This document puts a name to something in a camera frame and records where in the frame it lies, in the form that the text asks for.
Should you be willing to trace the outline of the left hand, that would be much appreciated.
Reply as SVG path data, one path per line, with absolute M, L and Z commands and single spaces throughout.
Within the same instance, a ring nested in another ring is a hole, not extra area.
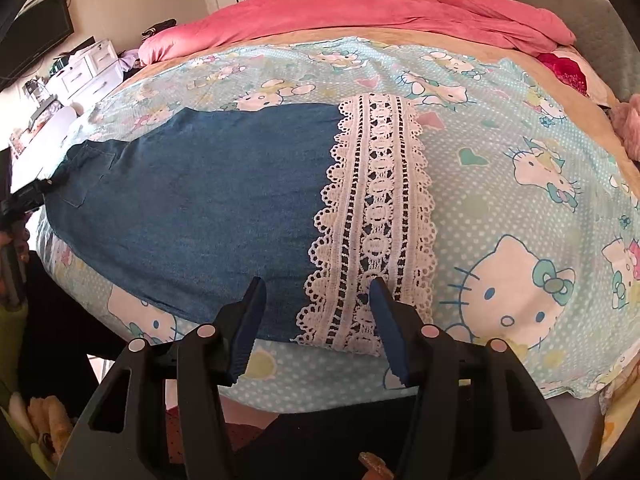
M 16 222 L 7 230 L 2 230 L 0 233 L 0 245 L 12 246 L 17 254 L 18 260 L 22 263 L 28 263 L 29 260 L 29 230 L 26 228 L 27 218 Z

